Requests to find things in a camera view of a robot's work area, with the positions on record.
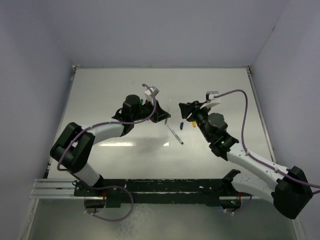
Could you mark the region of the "yellow marker pen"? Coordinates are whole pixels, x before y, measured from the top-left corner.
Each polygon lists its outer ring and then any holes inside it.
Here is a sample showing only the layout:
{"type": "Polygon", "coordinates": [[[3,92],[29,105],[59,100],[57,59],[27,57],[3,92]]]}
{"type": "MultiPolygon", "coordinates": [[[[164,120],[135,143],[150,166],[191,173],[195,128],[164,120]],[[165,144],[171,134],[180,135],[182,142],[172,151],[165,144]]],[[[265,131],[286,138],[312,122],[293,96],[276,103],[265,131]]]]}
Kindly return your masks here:
{"type": "MultiPolygon", "coordinates": [[[[168,107],[167,107],[167,113],[168,113],[168,115],[170,115],[171,103],[172,103],[172,98],[169,99],[169,103],[168,103],[168,107]]],[[[164,124],[165,124],[165,125],[167,125],[169,118],[170,118],[170,116],[165,119],[165,121],[164,121],[164,124]]]]}

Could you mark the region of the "blue marker pen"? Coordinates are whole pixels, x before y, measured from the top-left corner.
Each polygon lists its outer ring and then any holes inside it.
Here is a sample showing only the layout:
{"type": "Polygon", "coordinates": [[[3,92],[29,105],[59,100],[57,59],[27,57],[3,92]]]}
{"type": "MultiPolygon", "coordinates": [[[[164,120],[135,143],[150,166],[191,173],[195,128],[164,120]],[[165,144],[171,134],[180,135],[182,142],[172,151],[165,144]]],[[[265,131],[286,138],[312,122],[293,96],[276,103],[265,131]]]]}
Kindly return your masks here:
{"type": "Polygon", "coordinates": [[[177,139],[177,141],[183,145],[184,142],[182,141],[182,139],[177,135],[177,133],[169,126],[167,125],[167,128],[169,129],[169,131],[173,134],[173,136],[177,139]]]}

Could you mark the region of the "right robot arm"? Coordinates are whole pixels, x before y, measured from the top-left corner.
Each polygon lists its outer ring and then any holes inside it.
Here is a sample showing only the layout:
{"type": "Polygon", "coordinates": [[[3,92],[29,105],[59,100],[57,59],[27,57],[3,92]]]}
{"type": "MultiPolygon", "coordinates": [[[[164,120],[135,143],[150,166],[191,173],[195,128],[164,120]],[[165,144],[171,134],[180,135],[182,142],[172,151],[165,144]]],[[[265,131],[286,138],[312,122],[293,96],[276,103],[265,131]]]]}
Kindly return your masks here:
{"type": "Polygon", "coordinates": [[[228,196],[237,192],[257,196],[273,204],[283,216],[296,219],[314,196],[307,177],[297,166],[287,168],[266,159],[259,160],[227,132],[228,125],[220,113],[210,113],[212,104],[198,101],[179,103],[181,117],[196,122],[211,152],[251,173],[252,179],[237,173],[222,183],[228,196]]]}

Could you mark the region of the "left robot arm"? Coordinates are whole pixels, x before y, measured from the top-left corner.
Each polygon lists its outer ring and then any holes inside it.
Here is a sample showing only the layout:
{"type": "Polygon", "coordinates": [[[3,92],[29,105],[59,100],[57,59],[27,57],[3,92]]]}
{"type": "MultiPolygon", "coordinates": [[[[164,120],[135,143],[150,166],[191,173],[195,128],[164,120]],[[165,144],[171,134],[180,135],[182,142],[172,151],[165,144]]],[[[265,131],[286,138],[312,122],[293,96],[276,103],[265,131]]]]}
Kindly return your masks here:
{"type": "Polygon", "coordinates": [[[127,135],[138,122],[150,120],[158,123],[170,117],[157,100],[140,104],[140,98],[131,94],[107,122],[87,128],[75,122],[69,123],[51,148],[50,156],[67,172],[84,182],[85,190],[91,196],[98,196],[103,191],[104,179],[88,163],[92,147],[108,139],[127,135]]]}

